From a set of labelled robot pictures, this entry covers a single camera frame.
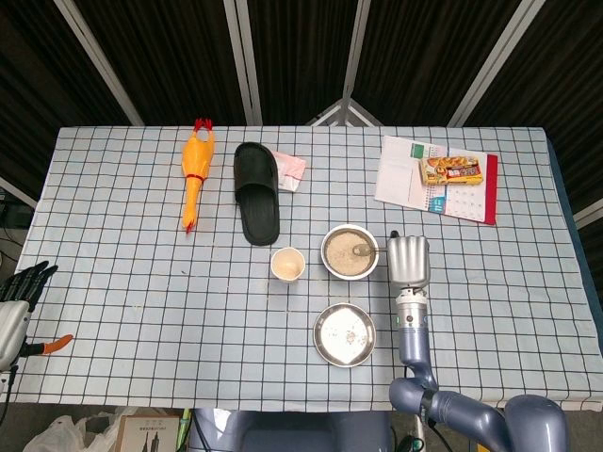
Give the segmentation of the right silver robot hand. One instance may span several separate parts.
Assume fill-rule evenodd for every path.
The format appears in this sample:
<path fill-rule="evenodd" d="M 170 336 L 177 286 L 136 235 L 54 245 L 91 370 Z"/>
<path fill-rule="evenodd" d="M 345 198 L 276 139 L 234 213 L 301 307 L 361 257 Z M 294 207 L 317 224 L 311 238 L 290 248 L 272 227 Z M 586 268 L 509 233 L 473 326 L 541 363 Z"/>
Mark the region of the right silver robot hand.
<path fill-rule="evenodd" d="M 425 236 L 402 236 L 394 230 L 387 240 L 389 281 L 400 289 L 422 289 L 430 282 L 429 242 Z"/>

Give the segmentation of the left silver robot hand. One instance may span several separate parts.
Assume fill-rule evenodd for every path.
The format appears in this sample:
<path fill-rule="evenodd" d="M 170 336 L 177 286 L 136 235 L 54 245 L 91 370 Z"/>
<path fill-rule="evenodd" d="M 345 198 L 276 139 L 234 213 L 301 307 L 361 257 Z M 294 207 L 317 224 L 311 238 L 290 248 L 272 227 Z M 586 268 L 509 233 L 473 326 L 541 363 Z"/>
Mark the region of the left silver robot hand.
<path fill-rule="evenodd" d="M 1 372 L 8 372 L 22 357 L 48 355 L 66 347 L 73 336 L 67 334 L 52 343 L 28 344 L 29 321 L 46 282 L 57 266 L 40 262 L 10 276 L 1 283 Z"/>

